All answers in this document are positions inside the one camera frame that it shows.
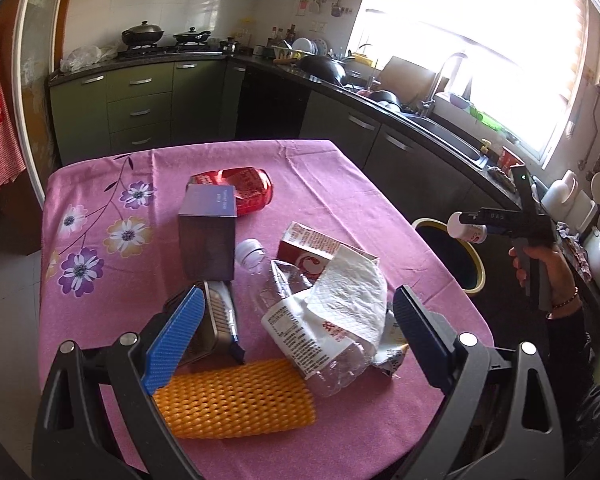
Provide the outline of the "person's right hand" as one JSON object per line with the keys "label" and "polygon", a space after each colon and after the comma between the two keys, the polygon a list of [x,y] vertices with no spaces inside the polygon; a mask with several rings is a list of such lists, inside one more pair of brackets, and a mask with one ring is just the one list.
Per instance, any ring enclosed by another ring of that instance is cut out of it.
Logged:
{"label": "person's right hand", "polygon": [[540,309],[551,320],[568,318],[582,306],[576,282],[562,252],[556,247],[526,246],[510,248],[516,279],[526,287],[532,263],[540,270]]}

